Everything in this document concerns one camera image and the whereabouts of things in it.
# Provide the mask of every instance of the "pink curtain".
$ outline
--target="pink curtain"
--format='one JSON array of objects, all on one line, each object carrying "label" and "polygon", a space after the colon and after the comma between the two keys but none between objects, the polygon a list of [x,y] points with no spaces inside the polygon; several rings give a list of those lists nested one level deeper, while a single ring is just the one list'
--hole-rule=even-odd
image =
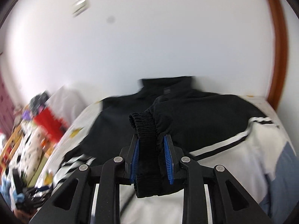
[{"label": "pink curtain", "polygon": [[10,137],[13,129],[13,122],[15,119],[13,115],[14,108],[13,102],[7,93],[0,74],[0,130],[7,138]]}]

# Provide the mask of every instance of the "black jacket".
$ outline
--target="black jacket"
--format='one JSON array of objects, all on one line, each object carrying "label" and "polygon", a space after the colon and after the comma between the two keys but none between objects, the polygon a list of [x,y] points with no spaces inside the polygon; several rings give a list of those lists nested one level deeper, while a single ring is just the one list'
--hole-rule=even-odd
[{"label": "black jacket", "polygon": [[251,117],[265,117],[238,96],[193,89],[192,77],[143,79],[142,84],[136,94],[104,99],[103,110],[89,134],[63,162],[85,154],[96,158],[92,166],[104,164],[129,146],[137,133],[141,159],[137,196],[169,194],[182,186],[168,182],[162,144],[165,134],[188,154],[244,131]]}]

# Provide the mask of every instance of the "blue fabric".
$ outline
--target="blue fabric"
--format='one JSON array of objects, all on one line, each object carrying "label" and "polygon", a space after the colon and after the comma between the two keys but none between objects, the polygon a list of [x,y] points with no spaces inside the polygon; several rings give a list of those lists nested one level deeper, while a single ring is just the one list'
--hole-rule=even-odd
[{"label": "blue fabric", "polygon": [[50,187],[48,185],[42,186],[40,188],[37,189],[37,192],[43,192],[48,190]]},{"label": "blue fabric", "polygon": [[269,183],[269,216],[274,224],[282,224],[299,201],[299,160],[288,142],[278,158],[275,173],[275,179]]},{"label": "blue fabric", "polygon": [[270,215],[270,199],[269,194],[267,194],[264,199],[259,203],[262,210],[269,216]]},{"label": "blue fabric", "polygon": [[5,202],[10,207],[11,199],[10,199],[10,195],[9,195],[9,189],[11,186],[11,182],[9,180],[7,180],[4,176],[2,177],[1,182],[2,182],[2,185],[0,185],[0,192],[1,192]]},{"label": "blue fabric", "polygon": [[23,203],[25,200],[25,195],[23,193],[17,194],[17,192],[14,191],[13,199],[14,199],[15,203]]}]

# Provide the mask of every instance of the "white stripe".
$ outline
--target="white stripe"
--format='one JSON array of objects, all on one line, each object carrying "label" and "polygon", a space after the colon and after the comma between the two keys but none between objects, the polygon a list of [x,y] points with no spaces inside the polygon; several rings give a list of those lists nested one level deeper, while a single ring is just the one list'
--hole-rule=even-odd
[{"label": "white stripe", "polygon": [[94,194],[94,198],[93,198],[93,201],[92,201],[92,212],[91,212],[92,216],[95,216],[95,208],[97,206],[99,186],[100,186],[99,184],[95,185],[95,194]]},{"label": "white stripe", "polygon": [[92,161],[95,160],[95,158],[92,157],[92,158],[88,159],[87,162],[84,162],[84,160],[79,159],[80,157],[75,157],[77,159],[77,161],[74,162],[71,166],[61,167],[58,170],[58,172],[55,174],[55,176],[53,178],[53,186],[54,187],[61,179],[67,179],[80,165],[82,165],[82,164],[90,165],[92,163]]},{"label": "white stripe", "polygon": [[231,143],[234,143],[234,142],[240,140],[241,138],[247,136],[248,133],[249,133],[249,131],[246,130],[246,131],[241,132],[241,133],[239,133],[239,134],[237,134],[237,135],[235,135],[235,136],[233,136],[233,137],[231,137],[231,138],[229,138],[229,139],[227,139],[225,141],[221,141],[221,142],[215,143],[215,144],[213,144],[211,146],[207,146],[207,147],[198,149],[196,151],[190,152],[190,154],[192,156],[198,156],[198,155],[204,154],[206,152],[210,152],[210,151],[216,150],[217,148],[220,148],[220,147],[223,147],[223,146],[227,146],[227,145],[229,145]]},{"label": "white stripe", "polygon": [[56,192],[56,190],[57,190],[62,184],[63,184],[63,183],[59,183],[58,185],[56,185],[56,187],[54,187],[54,189],[53,189],[51,195],[53,195],[53,194]]},{"label": "white stripe", "polygon": [[87,164],[87,165],[90,165],[90,164],[93,162],[93,160],[95,160],[95,157],[92,157],[91,159],[89,159],[89,160],[86,162],[86,164]]},{"label": "white stripe", "polygon": [[77,156],[77,157],[73,157],[73,158],[71,158],[69,161],[64,162],[61,166],[64,166],[64,165],[67,164],[67,163],[73,163],[73,162],[79,160],[81,157],[82,157],[82,158],[88,158],[85,154],[82,154],[81,156]]},{"label": "white stripe", "polygon": [[215,143],[211,146],[207,146],[207,147],[204,147],[204,148],[201,148],[201,149],[198,149],[198,150],[195,150],[193,152],[190,152],[190,154],[192,156],[198,156],[198,155],[201,155],[201,154],[204,154],[206,152],[210,152],[210,151],[214,151],[220,147],[223,147],[223,146],[227,146],[231,143],[234,143],[238,140],[240,140],[241,138],[247,136],[250,132],[250,128],[251,128],[251,124],[253,122],[263,122],[263,121],[271,121],[271,119],[269,117],[252,117],[248,120],[248,126],[247,126],[247,129],[241,133],[238,133],[236,134],[235,136],[229,138],[229,139],[226,139],[224,141],[221,141],[221,142],[218,142],[218,143]]},{"label": "white stripe", "polygon": [[211,200],[210,200],[209,188],[207,184],[204,185],[204,192],[206,195],[206,202],[207,202],[207,223],[213,224]]}]

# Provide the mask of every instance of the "bed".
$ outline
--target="bed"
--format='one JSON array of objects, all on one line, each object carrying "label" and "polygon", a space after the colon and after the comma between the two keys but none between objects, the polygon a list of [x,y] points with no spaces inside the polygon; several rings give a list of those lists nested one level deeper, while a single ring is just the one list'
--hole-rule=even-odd
[{"label": "bed", "polygon": [[[290,139],[279,120],[274,109],[270,106],[264,97],[260,96],[240,96],[241,98],[251,102],[261,111],[263,111],[267,116],[269,116],[284,132],[286,138],[290,142]],[[63,156],[71,149],[76,147],[82,139],[88,134],[90,127],[92,126],[94,120],[101,112],[101,102],[89,105],[75,120],[68,131],[65,133],[61,139],[58,147],[54,150],[46,165],[44,166],[38,180],[36,183],[37,187],[42,186],[43,181],[50,171],[55,173],[59,164],[61,163]],[[93,200],[92,216],[95,214],[95,203],[96,194],[98,186],[95,190],[95,197]],[[208,197],[207,185],[205,186],[206,196]],[[130,195],[134,193],[133,186],[120,186],[120,208],[125,205],[127,199]],[[175,194],[163,196],[163,197],[149,197],[143,199],[134,198],[131,203],[129,210],[125,211],[122,215],[122,223],[180,223],[182,218],[182,208],[183,208],[183,191],[179,191]],[[211,221],[211,211],[208,207],[208,218]],[[165,212],[171,212],[171,219]]]}]

